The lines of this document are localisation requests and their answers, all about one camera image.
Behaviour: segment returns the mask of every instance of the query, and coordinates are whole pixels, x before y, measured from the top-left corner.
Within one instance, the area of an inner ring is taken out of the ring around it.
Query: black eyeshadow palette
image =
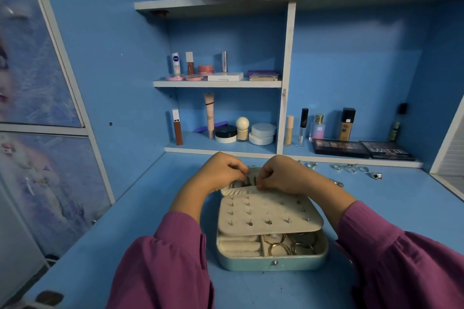
[[[414,155],[410,154],[394,142],[370,142],[360,141],[369,151],[373,159],[407,160],[415,161]]]
[[[330,139],[313,139],[316,154],[348,156],[351,158],[370,157],[367,149],[360,142],[335,141]]]

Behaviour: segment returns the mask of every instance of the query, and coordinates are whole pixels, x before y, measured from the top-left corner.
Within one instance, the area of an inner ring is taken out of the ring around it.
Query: blue desk surface
[[[119,201],[26,294],[45,290],[65,295],[60,308],[104,308],[116,267],[131,242],[153,234],[177,190],[207,160],[199,154],[165,153]],[[264,159],[244,158],[261,166]],[[464,254],[464,203],[420,169],[377,167],[376,181],[365,173],[317,171],[342,181],[345,189],[405,230],[417,232]],[[205,203],[201,227],[216,288],[216,308],[354,308],[350,262],[333,246],[336,235],[324,218],[331,243],[327,265],[318,271],[231,272],[218,265],[215,251],[220,194]]]

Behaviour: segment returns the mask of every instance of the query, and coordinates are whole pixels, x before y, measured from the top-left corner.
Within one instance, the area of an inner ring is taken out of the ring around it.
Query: purple shirt
[[[363,202],[342,216],[336,245],[355,265],[360,308],[464,308],[464,257],[390,224]],[[182,212],[168,212],[153,237],[138,238],[116,270],[107,309],[207,309],[214,288],[206,237]]]

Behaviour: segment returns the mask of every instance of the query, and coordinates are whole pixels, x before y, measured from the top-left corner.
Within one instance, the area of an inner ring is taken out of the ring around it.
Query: blue shelf
[[[213,154],[217,151],[233,152],[236,156],[255,156],[256,154],[265,154],[270,158],[277,152],[276,142],[269,145],[254,145],[249,141],[234,142],[234,143],[219,143],[215,139],[209,139],[208,132],[182,132],[183,145],[176,145],[175,140],[172,140],[164,150],[166,152],[177,153],[196,153],[196,154]]]
[[[295,159],[303,161],[316,161],[316,162],[332,162],[332,163],[354,163],[354,164],[365,164],[365,165],[382,165],[382,166],[398,166],[404,168],[421,168],[422,162],[416,160],[411,161],[401,161],[401,160],[387,160],[387,159],[363,159],[363,158],[351,158],[345,156],[336,156],[336,155],[324,155],[316,154],[314,152],[313,143],[308,141],[308,138],[305,138],[304,147],[298,148],[296,143],[298,138],[296,136],[292,139],[292,145],[290,147],[283,147],[283,154],[289,155]]]

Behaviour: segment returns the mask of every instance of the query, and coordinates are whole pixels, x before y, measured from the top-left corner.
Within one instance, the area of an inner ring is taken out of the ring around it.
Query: jewelry box
[[[219,263],[231,271],[315,270],[324,265],[328,241],[311,200],[256,188],[259,167],[245,182],[221,190],[217,222]]]

